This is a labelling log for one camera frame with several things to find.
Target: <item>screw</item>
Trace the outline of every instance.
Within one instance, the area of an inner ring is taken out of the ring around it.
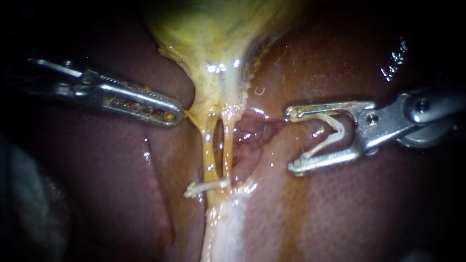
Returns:
[[[368,114],[366,117],[366,122],[370,126],[375,126],[377,125],[377,122],[379,122],[379,117],[376,114]]]
[[[73,65],[73,62],[71,60],[65,60],[63,61],[63,65],[65,65],[66,67],[70,67]]]
[[[421,114],[427,112],[430,107],[431,104],[426,98],[421,98],[414,103],[414,108],[416,108],[416,110]]]

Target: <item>clip applier jaw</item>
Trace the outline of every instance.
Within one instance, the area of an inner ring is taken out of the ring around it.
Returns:
[[[16,86],[12,84],[13,88],[29,96],[62,100],[164,127],[176,126],[184,119],[179,102],[70,60],[58,64],[28,59],[18,76],[21,80]]]
[[[455,126],[452,115],[466,110],[464,88],[422,90],[400,94],[379,109],[373,102],[346,101],[295,105],[285,110],[285,119],[300,122],[313,114],[351,116],[356,130],[349,148],[328,154],[306,157],[302,154],[288,164],[295,176],[309,171],[355,161],[374,155],[381,145],[395,140],[407,147],[432,147],[440,143]]]

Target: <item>surgical clip applier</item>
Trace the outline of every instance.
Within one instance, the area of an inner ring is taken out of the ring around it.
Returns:
[[[60,64],[28,59],[7,77],[16,77],[7,80],[7,85],[29,96],[62,100],[164,127],[176,126],[184,119],[179,102],[70,60]]]
[[[370,101],[344,101],[288,107],[285,119],[291,122],[308,120],[312,114],[347,114],[356,125],[354,140],[342,151],[312,157],[301,155],[288,164],[297,177],[320,168],[355,161],[374,155],[379,147],[397,141],[406,147],[433,147],[456,129],[453,115],[466,111],[466,90],[452,88],[419,89],[402,93],[379,109]]]

